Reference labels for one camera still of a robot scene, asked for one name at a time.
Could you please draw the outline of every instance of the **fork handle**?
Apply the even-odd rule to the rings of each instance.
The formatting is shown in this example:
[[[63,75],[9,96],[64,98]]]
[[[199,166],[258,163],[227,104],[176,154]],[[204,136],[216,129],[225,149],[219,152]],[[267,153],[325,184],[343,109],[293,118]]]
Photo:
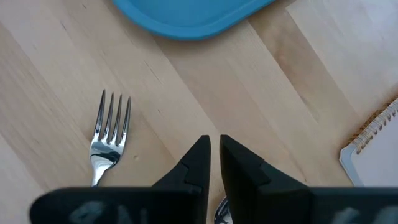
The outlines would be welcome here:
[[[91,181],[92,187],[97,187],[105,171],[111,168],[111,164],[101,164],[94,167],[93,180]]]

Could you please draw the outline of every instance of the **metal spiral binding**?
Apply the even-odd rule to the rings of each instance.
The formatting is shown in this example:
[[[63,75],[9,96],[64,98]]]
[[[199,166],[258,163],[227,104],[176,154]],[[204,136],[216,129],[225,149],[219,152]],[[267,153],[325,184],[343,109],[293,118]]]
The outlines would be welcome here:
[[[364,129],[360,130],[360,134],[353,139],[351,144],[357,148],[356,153],[359,154],[369,144],[377,134],[382,131],[388,122],[390,122],[398,112],[398,99],[394,100],[386,109],[379,113]]]

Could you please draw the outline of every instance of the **fork tine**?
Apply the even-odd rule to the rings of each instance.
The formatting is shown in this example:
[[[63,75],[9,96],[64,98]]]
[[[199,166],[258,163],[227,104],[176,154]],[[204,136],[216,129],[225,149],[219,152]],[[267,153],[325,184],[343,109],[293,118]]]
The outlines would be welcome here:
[[[102,91],[101,102],[99,103],[99,110],[98,110],[97,122],[95,124],[93,139],[100,138],[102,120],[104,118],[104,107],[105,107],[105,90]]]
[[[116,139],[118,138],[118,129],[119,129],[119,123],[120,123],[120,111],[122,109],[122,95],[120,95],[119,98],[119,105],[118,105],[118,112],[116,113],[116,121],[114,124],[114,129],[113,129],[113,134],[112,134],[112,140],[111,143],[116,144]]]
[[[109,130],[111,129],[111,123],[112,123],[112,112],[113,112],[113,93],[111,96],[111,104],[109,105],[108,118],[106,119],[104,137],[102,138],[102,140],[105,140],[107,143],[109,141]]]
[[[120,145],[124,146],[127,139],[127,132],[129,131],[129,124],[130,124],[130,111],[131,111],[131,98],[127,101],[127,108],[126,108],[126,115],[124,117],[124,124],[123,124],[123,131],[122,136],[120,138]]]

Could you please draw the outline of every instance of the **light wood surface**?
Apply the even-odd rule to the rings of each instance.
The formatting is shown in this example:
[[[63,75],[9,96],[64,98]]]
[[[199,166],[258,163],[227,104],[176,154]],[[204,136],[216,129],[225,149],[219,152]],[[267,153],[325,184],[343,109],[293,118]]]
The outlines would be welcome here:
[[[338,153],[398,93],[397,23],[395,0],[280,0],[215,38],[177,42],[109,0],[0,0],[0,223],[27,223],[49,190],[89,185],[102,89],[133,102],[103,186],[153,184],[202,134],[209,223],[224,197],[220,134],[308,185],[351,185]]]

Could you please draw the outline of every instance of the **robotic claw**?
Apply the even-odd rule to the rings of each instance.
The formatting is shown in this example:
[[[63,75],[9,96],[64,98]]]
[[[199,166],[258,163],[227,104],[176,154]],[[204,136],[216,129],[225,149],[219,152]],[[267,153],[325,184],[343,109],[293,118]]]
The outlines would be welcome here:
[[[32,224],[206,223],[210,139],[202,136],[152,187],[67,188],[39,197]],[[398,223],[398,189],[314,188],[272,167],[230,138],[220,139],[227,195],[215,223]]]

